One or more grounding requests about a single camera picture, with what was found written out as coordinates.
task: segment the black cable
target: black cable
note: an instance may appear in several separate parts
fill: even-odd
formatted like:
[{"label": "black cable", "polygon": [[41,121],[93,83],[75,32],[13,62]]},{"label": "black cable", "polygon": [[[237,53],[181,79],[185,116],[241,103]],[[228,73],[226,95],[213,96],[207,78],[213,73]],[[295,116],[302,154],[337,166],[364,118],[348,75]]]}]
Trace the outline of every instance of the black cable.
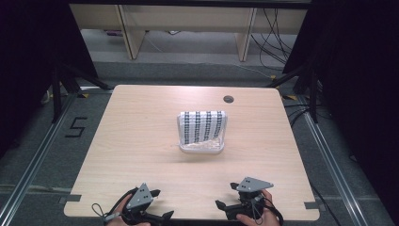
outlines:
[{"label": "black cable", "polygon": [[279,13],[279,10],[275,8],[275,22],[276,22],[277,34],[276,34],[276,32],[273,32],[273,33],[274,33],[274,35],[275,35],[276,40],[279,42],[279,47],[281,48],[282,55],[285,57],[285,59],[288,59],[288,56],[287,56],[287,54],[286,54],[286,52],[285,52],[285,50],[284,50],[284,47],[282,46],[281,37],[279,36],[279,22],[278,22],[278,20],[277,20],[278,13]]},{"label": "black cable", "polygon": [[285,47],[287,47],[288,49],[293,50],[293,49],[292,49],[291,47],[289,47],[289,46],[281,39],[281,37],[279,36],[279,21],[277,20],[278,13],[279,13],[279,9],[278,9],[278,8],[275,8],[276,29],[277,29],[277,35],[278,35],[278,37],[279,37],[279,41],[280,41],[281,44],[285,45]]},{"label": "black cable", "polygon": [[258,43],[258,41],[255,39],[255,37],[253,37],[253,35],[250,35],[252,37],[252,39],[255,41],[255,43],[258,45],[258,47],[261,49],[261,52],[265,52],[268,55],[270,55],[271,57],[273,57],[274,59],[278,60],[280,63],[285,64],[286,61],[280,57],[278,57],[277,55],[273,54],[272,52],[270,52],[269,50],[264,48],[264,44],[261,45],[260,43]]},{"label": "black cable", "polygon": [[276,46],[274,46],[274,45],[272,45],[272,44],[270,44],[270,43],[268,43],[268,44],[269,44],[270,46],[272,46],[272,47],[278,49],[278,50],[281,50],[281,51],[282,51],[282,54],[283,54],[284,57],[285,57],[285,59],[287,59],[287,58],[288,58],[287,53],[288,53],[288,54],[290,54],[290,53],[287,52],[287,51],[285,51],[285,49],[284,49],[284,47],[283,47],[282,45],[285,45],[285,46],[286,46],[287,48],[289,48],[290,50],[292,50],[292,49],[291,49],[290,47],[288,47],[288,45],[285,44],[285,42],[284,42],[284,41],[281,39],[281,37],[279,36],[278,13],[279,13],[278,9],[275,8],[275,20],[274,20],[273,25],[272,25],[271,22],[270,22],[270,20],[269,20],[269,17],[267,16],[266,10],[263,9],[263,14],[264,14],[264,16],[265,16],[267,22],[269,23],[269,26],[270,26],[270,33],[269,33],[269,36],[270,36],[271,33],[274,34],[276,40],[277,40],[278,43],[279,43],[280,48],[278,48],[278,47],[276,47]]},{"label": "black cable", "polygon": [[338,226],[341,226],[340,221],[337,219],[337,217],[335,216],[335,214],[332,212],[332,210],[329,208],[327,202],[325,201],[325,199],[323,198],[323,196],[320,194],[320,192],[316,189],[316,187],[313,185],[313,183],[311,181],[309,181],[309,183],[311,184],[311,188],[314,190],[314,192],[316,192],[317,196],[320,198],[320,200],[323,202],[323,204],[326,206],[326,209],[328,210],[328,212],[332,215],[332,217],[335,220],[335,223],[337,223]]}]

